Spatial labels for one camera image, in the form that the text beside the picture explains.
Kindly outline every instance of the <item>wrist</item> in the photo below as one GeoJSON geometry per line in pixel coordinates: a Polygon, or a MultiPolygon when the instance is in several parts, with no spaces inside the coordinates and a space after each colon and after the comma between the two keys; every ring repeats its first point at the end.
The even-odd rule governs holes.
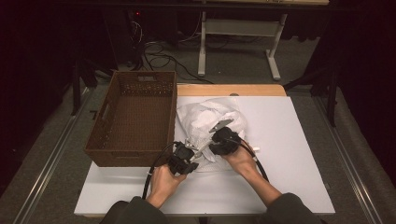
{"type": "Polygon", "coordinates": [[[245,169],[241,171],[240,175],[244,177],[246,181],[249,183],[253,180],[262,178],[262,175],[259,173],[259,171],[256,168],[245,169]]]}
{"type": "Polygon", "coordinates": [[[146,199],[146,202],[150,203],[156,208],[161,208],[165,203],[165,201],[166,201],[166,197],[163,197],[155,193],[151,193],[146,199]]]}

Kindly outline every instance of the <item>person's hand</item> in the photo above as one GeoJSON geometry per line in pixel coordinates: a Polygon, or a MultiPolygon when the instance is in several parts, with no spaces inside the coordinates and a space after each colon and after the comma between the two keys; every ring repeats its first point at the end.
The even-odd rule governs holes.
{"type": "Polygon", "coordinates": [[[187,175],[174,176],[167,164],[155,168],[151,178],[151,193],[146,201],[160,208],[186,177],[187,175]]]}
{"type": "Polygon", "coordinates": [[[247,175],[259,174],[256,168],[256,162],[242,147],[239,147],[234,153],[230,153],[221,157],[230,163],[233,169],[243,177],[247,177],[247,175]]]}

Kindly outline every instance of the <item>gray floor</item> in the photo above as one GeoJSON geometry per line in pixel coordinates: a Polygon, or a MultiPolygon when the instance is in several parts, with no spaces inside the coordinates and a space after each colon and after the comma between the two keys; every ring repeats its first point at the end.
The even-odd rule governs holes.
{"type": "MultiPolygon", "coordinates": [[[[252,43],[233,43],[222,49],[213,49],[223,45],[222,40],[209,41],[212,49],[207,51],[205,78],[214,83],[288,83],[299,77],[306,67],[317,41],[298,42],[296,39],[283,40],[276,52],[276,62],[282,80],[275,82],[271,79],[268,64],[263,50],[269,44],[268,39],[261,39],[252,43]]],[[[148,51],[155,52],[158,46],[148,51]]],[[[191,73],[196,74],[198,47],[182,46],[178,49],[164,48],[172,54],[191,73]]],[[[160,66],[165,59],[153,61],[160,66]]],[[[168,64],[161,70],[174,70],[173,64],[168,64]]],[[[178,66],[180,76],[187,73],[178,66]]],[[[179,78],[178,82],[187,82],[179,78]]],[[[98,223],[99,218],[78,217],[73,214],[91,160],[84,154],[83,148],[93,125],[92,110],[100,107],[106,94],[107,83],[100,80],[98,87],[92,91],[92,97],[82,108],[75,128],[64,143],[64,152],[45,183],[42,195],[35,205],[33,213],[27,223],[98,223]]],[[[352,188],[350,176],[338,151],[333,138],[332,129],[327,126],[318,102],[321,99],[312,98],[307,91],[309,87],[301,86],[288,91],[297,115],[303,126],[306,139],[312,149],[324,184],[328,187],[329,195],[335,208],[335,215],[321,216],[329,223],[373,223],[368,221],[362,209],[356,189],[352,188]]],[[[358,125],[350,115],[342,93],[337,93],[335,110],[336,131],[353,161],[357,173],[371,195],[371,199],[382,223],[396,223],[396,193],[388,177],[380,167],[373,152],[361,135],[358,125]]],[[[48,118],[44,130],[26,157],[21,169],[9,185],[6,193],[0,199],[0,223],[12,223],[23,203],[33,188],[41,170],[46,165],[48,157],[56,147],[58,138],[70,120],[72,110],[72,92],[64,96],[64,103],[48,118]]],[[[194,217],[170,217],[171,223],[198,223],[194,217]]],[[[212,217],[210,223],[255,223],[255,217],[212,217]]]]}

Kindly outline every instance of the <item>white crumpled cloth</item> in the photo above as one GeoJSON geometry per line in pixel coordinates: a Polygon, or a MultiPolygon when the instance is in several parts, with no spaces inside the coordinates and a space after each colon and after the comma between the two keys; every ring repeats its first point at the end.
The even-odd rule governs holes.
{"type": "Polygon", "coordinates": [[[213,154],[207,142],[214,133],[209,131],[221,120],[233,119],[227,125],[241,138],[245,138],[247,121],[239,112],[239,107],[233,97],[222,97],[206,100],[201,103],[183,105],[177,109],[180,124],[189,137],[190,142],[198,149],[205,147],[196,172],[214,172],[232,169],[230,164],[221,156],[213,154]]]}

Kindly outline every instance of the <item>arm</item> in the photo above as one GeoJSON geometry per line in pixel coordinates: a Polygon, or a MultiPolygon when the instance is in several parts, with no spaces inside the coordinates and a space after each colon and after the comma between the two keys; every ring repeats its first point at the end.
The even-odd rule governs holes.
{"type": "Polygon", "coordinates": [[[269,206],[282,194],[274,188],[256,168],[256,162],[251,158],[244,148],[238,148],[234,153],[223,156],[233,169],[246,179],[251,187],[259,195],[265,206],[269,206]]]}
{"type": "Polygon", "coordinates": [[[320,224],[320,220],[294,194],[282,194],[266,181],[256,168],[256,162],[244,148],[223,156],[233,169],[246,179],[267,207],[261,223],[320,224]]]}
{"type": "Polygon", "coordinates": [[[159,208],[175,193],[178,185],[186,177],[186,175],[174,176],[167,165],[157,167],[151,178],[151,193],[147,199],[134,197],[129,203],[115,203],[101,224],[167,224],[168,221],[159,208]]]}

